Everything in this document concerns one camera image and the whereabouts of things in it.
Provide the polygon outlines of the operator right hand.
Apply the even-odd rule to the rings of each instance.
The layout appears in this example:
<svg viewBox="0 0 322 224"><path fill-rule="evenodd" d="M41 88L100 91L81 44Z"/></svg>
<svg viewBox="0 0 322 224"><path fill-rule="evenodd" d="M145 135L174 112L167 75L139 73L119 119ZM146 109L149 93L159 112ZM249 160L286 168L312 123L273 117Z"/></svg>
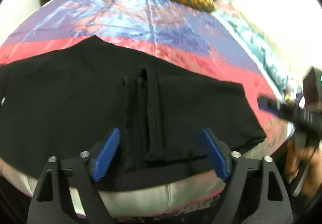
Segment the operator right hand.
<svg viewBox="0 0 322 224"><path fill-rule="evenodd" d="M288 153L284 170L286 180L290 182L298 175L298 161L308 163L308 175L304 179L299 195L311 200L321 186L321 148L295 147L295 136L289 139L287 148Z"/></svg>

